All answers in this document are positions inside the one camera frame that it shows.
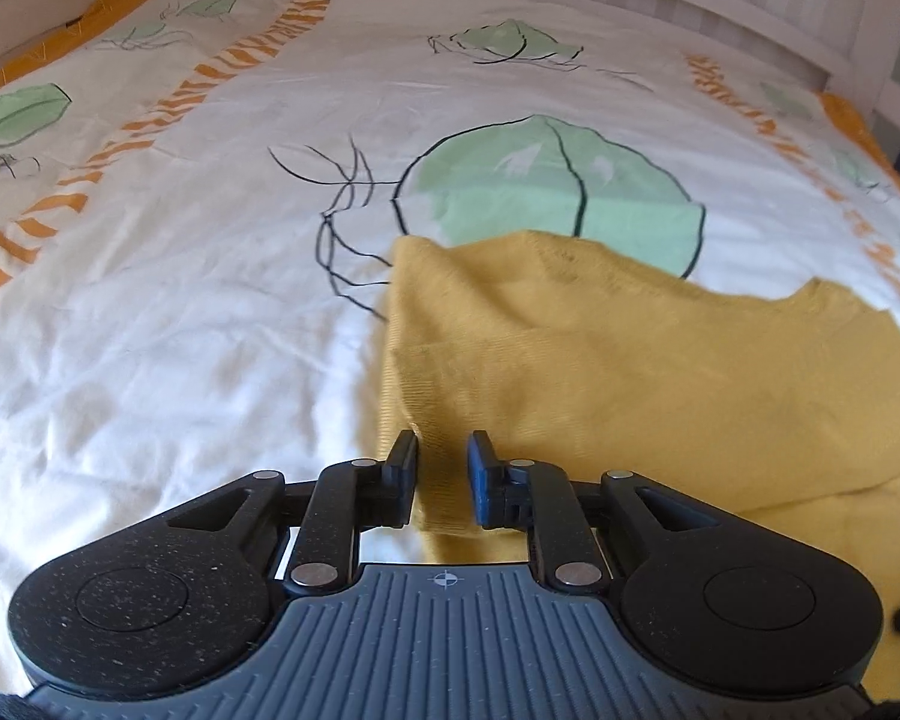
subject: black line drawing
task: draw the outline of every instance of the black line drawing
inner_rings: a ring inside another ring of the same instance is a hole
[[[219,19],[233,9],[236,1],[196,0],[182,7],[179,2],[175,5],[167,5],[160,13],[158,20],[113,29],[103,35],[95,47],[101,50],[120,49],[131,52],[132,50],[163,49],[175,43],[193,40],[194,36],[184,29],[168,29],[170,18],[199,16],[204,19]]]
[[[19,178],[16,170],[13,170],[13,166],[24,162],[33,162],[34,165],[36,165],[36,170],[41,169],[40,160],[36,157],[23,157],[22,159],[17,159],[13,154],[0,153],[0,170],[6,170],[13,178]]]
[[[334,295],[377,319],[384,317],[373,307],[374,288],[389,283],[391,262],[341,231],[341,215],[367,208],[375,197],[389,204],[394,239],[423,232],[410,229],[405,203],[429,196],[450,245],[536,229],[603,242],[680,277],[700,256],[703,205],[664,167],[590,127],[540,114],[481,124],[440,138],[396,180],[378,178],[352,137],[348,143],[346,164],[306,146],[333,167],[330,178],[295,170],[272,148],[269,154],[294,179],[334,188],[320,212],[314,259]]]
[[[578,61],[583,46],[565,45],[556,38],[522,20],[507,19],[495,25],[478,26],[452,35],[431,35],[427,43],[434,53],[462,53],[476,65],[498,65],[504,62],[533,64],[549,70],[571,73],[588,67]],[[606,73],[647,92],[650,86],[638,80],[631,71],[589,68]]]
[[[880,170],[869,157],[856,156],[849,148],[831,146],[833,164],[837,173],[850,181],[875,203],[883,205],[899,196],[893,180]]]

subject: metal screw head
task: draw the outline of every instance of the metal screw head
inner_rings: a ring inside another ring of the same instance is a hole
[[[290,571],[290,579],[302,587],[322,587],[337,576],[336,568],[325,562],[305,562]]]
[[[604,572],[592,562],[565,562],[557,567],[554,576],[571,587],[586,587],[600,581]]]

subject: bed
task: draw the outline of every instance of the bed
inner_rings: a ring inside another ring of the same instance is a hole
[[[372,455],[392,244],[573,229],[472,194],[541,153],[663,199],[595,235],[624,254],[728,295],[832,280],[900,328],[868,129],[900,130],[899,53],[900,0],[0,0],[0,689],[37,565]]]

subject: black circular pad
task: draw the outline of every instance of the black circular pad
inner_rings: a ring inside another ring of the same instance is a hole
[[[34,571],[13,596],[8,625],[34,683],[117,698],[160,695],[227,669],[270,617],[266,582],[227,539],[149,528]]]
[[[729,515],[678,536],[661,540],[621,597],[626,627],[661,665],[765,698],[861,678],[883,614],[858,571]]]
[[[782,631],[799,625],[816,605],[813,590],[789,571],[768,565],[730,568],[706,583],[712,613],[740,628]]]
[[[175,617],[186,603],[184,581],[157,568],[107,571],[77,594],[80,616],[105,631],[145,631]]]

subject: orange stripe pattern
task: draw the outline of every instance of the orange stripe pattern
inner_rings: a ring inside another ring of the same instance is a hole
[[[86,182],[97,184],[106,169],[119,162],[128,153],[144,151],[154,144],[157,135],[183,120],[184,116],[206,100],[207,95],[243,71],[273,59],[281,47],[290,40],[310,31],[321,22],[329,0],[293,0],[290,6],[266,30],[242,37],[232,46],[207,59],[194,68],[189,79],[183,80],[170,95],[157,100],[136,121],[127,122],[103,147],[87,159],[83,165],[70,171],[56,184],[69,187]],[[26,209],[18,220],[0,230],[0,288],[34,264],[42,242],[52,238],[59,230],[59,214],[63,209],[69,214],[79,214],[89,196],[74,193],[48,194]],[[36,215],[51,215],[53,226]],[[26,242],[15,240],[23,235]]]
[[[810,179],[814,186],[842,208],[844,220],[850,225],[857,240],[863,246],[876,271],[883,277],[900,300],[900,266],[896,261],[896,250],[886,242],[857,209],[848,202],[849,198],[833,186],[818,170],[810,155],[800,148],[792,138],[779,131],[776,122],[767,113],[742,100],[730,86],[727,86],[720,65],[706,56],[687,57],[694,86],[704,94],[727,105],[741,116],[754,122],[757,134],[765,138],[773,150]]]

